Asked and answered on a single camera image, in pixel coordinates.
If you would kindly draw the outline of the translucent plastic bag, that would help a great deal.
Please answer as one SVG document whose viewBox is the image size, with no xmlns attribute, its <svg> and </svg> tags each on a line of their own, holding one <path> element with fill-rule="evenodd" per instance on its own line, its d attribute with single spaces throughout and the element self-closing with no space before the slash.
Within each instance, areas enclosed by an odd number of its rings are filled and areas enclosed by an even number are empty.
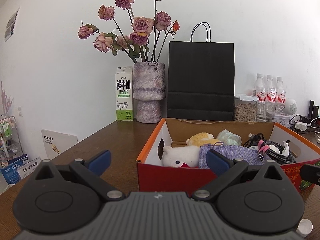
<svg viewBox="0 0 320 240">
<path fill-rule="evenodd" d="M 234 134 L 227 129 L 224 129 L 221 131 L 218 136 L 216 137 L 217 140 L 220 142 L 223 142 L 224 145 L 234 145 L 234 146 L 241 146 L 242 145 L 242 140 L 241 137 L 237 134 Z"/>
</svg>

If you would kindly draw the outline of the purple fabric pouch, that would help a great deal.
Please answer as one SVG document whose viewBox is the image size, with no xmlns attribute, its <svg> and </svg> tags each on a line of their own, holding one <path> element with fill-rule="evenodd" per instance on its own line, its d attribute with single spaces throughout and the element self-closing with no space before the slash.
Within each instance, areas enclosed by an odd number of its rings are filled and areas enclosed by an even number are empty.
<svg viewBox="0 0 320 240">
<path fill-rule="evenodd" d="M 270 159 L 268 156 L 266 156 L 264 157 L 264 160 L 261 161 L 258 158 L 258 151 L 256 148 L 246 148 L 238 145 L 207 144 L 200 147 L 198 168 L 209 168 L 206 162 L 206 155 L 209 150 L 215 150 L 230 160 L 242 158 L 247 161 L 249 165 L 263 165 L 266 160 Z"/>
</svg>

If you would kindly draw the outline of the white yellow plush alpaca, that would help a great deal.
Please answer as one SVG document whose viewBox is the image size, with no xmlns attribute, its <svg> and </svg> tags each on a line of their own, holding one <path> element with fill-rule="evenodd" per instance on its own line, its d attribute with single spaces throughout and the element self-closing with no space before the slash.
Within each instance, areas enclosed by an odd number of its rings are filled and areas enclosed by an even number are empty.
<svg viewBox="0 0 320 240">
<path fill-rule="evenodd" d="M 186 146 L 164 146 L 161 158 L 162 165 L 164 167 L 181 167 L 183 163 L 187 163 L 190 167 L 198 167 L 200 147 L 207 144 L 221 145 L 223 142 L 215 139 L 212 134 L 201 132 L 187 139 Z"/>
</svg>

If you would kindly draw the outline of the small white cap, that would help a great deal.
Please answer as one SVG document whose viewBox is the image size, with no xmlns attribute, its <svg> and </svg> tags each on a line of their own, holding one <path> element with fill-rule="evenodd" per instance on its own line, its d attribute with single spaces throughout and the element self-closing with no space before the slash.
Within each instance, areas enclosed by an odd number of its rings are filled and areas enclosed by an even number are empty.
<svg viewBox="0 0 320 240">
<path fill-rule="evenodd" d="M 303 218 L 298 225 L 296 233 L 298 233 L 301 237 L 305 238 L 308 235 L 310 235 L 312 230 L 313 230 L 313 224 L 311 220 Z"/>
</svg>

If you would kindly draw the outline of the red artificial rose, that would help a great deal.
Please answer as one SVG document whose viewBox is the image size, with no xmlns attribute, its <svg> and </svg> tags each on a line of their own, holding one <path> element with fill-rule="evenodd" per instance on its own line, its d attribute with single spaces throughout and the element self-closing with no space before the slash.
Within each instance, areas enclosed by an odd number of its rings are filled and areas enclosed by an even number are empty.
<svg viewBox="0 0 320 240">
<path fill-rule="evenodd" d="M 189 168 L 190 166 L 187 163 L 183 163 L 181 167 Z"/>
</svg>

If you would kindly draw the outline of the red orange cardboard box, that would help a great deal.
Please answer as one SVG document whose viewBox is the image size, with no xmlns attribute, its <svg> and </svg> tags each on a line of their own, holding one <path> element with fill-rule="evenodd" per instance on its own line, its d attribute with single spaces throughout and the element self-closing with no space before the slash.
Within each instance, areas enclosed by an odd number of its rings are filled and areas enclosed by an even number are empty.
<svg viewBox="0 0 320 240">
<path fill-rule="evenodd" d="M 217 136 L 224 129 L 247 141 L 250 134 L 261 133 L 265 139 L 282 143 L 289 141 L 289 147 L 295 157 L 292 164 L 282 165 L 295 188 L 302 192 L 308 189 L 299 172 L 304 164 L 319 164 L 319 146 L 294 131 L 278 124 L 266 122 L 236 121 L 193 121 L 163 118 L 156 126 L 139 154 L 137 163 L 138 185 L 140 191 L 184 191 L 192 194 L 217 176 L 223 174 L 233 165 L 233 158 L 222 160 L 204 152 L 204 163 L 191 165 L 176 159 L 169 166 L 163 166 L 161 157 L 165 156 L 163 147 L 185 146 L 186 140 L 200 132 Z"/>
</svg>

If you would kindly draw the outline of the clear container of seeds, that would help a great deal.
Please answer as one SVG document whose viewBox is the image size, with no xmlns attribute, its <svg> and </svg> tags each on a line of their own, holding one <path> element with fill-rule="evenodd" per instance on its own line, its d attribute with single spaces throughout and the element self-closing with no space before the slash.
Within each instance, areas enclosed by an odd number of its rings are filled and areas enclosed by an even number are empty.
<svg viewBox="0 0 320 240">
<path fill-rule="evenodd" d="M 257 96 L 238 95 L 234 98 L 234 120 L 255 122 L 257 111 Z"/>
</svg>

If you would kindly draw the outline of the blue white boxes on floor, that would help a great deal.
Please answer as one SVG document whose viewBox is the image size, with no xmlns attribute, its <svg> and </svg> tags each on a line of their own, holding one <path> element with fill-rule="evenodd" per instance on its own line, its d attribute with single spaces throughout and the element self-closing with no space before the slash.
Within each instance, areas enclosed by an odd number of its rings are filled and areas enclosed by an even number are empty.
<svg viewBox="0 0 320 240">
<path fill-rule="evenodd" d="M 17 184 L 20 180 L 31 174 L 41 162 L 41 158 L 29 160 L 26 154 L 9 161 L 9 165 L 1 168 L 1 174 L 8 184 Z"/>
</svg>

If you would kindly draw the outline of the black paper shopping bag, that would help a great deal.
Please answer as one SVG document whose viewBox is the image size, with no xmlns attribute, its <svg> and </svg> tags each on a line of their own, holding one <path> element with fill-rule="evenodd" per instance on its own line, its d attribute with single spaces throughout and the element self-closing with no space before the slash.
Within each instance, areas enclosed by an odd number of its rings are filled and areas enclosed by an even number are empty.
<svg viewBox="0 0 320 240">
<path fill-rule="evenodd" d="M 169 44 L 167 117 L 187 120 L 231 121 L 235 90 L 233 43 L 212 42 L 211 27 L 205 42 Z"/>
</svg>

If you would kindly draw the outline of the left water bottle red label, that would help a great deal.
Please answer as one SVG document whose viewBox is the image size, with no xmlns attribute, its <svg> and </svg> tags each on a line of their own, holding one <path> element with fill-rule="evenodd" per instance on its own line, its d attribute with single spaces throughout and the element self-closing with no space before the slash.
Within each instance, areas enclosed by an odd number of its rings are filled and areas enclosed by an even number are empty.
<svg viewBox="0 0 320 240">
<path fill-rule="evenodd" d="M 265 101 L 266 101 L 266 86 L 264 83 L 264 75 L 258 73 L 257 79 L 253 86 L 253 95 L 255 95 L 257 99 L 257 111 L 256 117 L 260 120 L 266 120 L 266 108 L 265 108 Z"/>
</svg>

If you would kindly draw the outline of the middle water bottle red label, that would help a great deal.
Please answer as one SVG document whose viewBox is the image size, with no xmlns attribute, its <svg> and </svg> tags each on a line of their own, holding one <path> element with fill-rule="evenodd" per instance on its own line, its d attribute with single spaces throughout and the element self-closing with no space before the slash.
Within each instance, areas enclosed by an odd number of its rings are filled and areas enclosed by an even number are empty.
<svg viewBox="0 0 320 240">
<path fill-rule="evenodd" d="M 276 111 L 277 89 L 274 85 L 273 76 L 267 75 L 267 97 L 266 97 L 266 120 L 272 121 Z"/>
</svg>

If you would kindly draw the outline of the green white milk carton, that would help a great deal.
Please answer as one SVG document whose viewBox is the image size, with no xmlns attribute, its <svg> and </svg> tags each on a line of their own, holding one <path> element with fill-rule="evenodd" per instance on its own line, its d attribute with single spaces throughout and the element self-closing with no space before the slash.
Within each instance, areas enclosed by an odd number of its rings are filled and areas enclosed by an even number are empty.
<svg viewBox="0 0 320 240">
<path fill-rule="evenodd" d="M 116 117 L 117 121 L 133 120 L 132 66 L 118 67 L 116 81 Z"/>
</svg>

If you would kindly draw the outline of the purple textured vase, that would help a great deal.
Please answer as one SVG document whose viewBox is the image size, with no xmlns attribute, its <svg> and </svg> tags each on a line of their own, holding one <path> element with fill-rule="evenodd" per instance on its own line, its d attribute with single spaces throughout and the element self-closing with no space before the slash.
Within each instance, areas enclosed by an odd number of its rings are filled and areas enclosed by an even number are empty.
<svg viewBox="0 0 320 240">
<path fill-rule="evenodd" d="M 145 124 L 162 118 L 161 101 L 165 98 L 165 65 L 139 62 L 133 66 L 133 98 L 137 102 L 136 119 Z"/>
</svg>

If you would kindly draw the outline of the black devices by wall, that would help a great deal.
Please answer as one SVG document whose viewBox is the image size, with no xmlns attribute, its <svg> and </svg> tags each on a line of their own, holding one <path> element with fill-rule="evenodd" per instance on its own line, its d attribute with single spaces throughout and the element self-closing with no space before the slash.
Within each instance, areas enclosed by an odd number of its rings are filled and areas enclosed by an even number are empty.
<svg viewBox="0 0 320 240">
<path fill-rule="evenodd" d="M 308 118 L 315 119 L 318 117 L 319 106 L 314 104 L 313 100 L 309 102 L 309 111 L 308 111 Z"/>
</svg>

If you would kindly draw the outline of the wall poster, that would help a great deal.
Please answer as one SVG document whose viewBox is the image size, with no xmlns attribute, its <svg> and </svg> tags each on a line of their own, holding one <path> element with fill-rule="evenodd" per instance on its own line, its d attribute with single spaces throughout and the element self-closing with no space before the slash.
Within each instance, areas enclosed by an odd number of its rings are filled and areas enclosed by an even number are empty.
<svg viewBox="0 0 320 240">
<path fill-rule="evenodd" d="M 18 8 L 14 14 L 11 16 L 11 18 L 8 20 L 7 25 L 6 25 L 6 30 L 4 33 L 4 42 L 7 42 L 9 38 L 12 37 L 15 33 L 15 25 L 18 17 L 20 8 Z"/>
</svg>

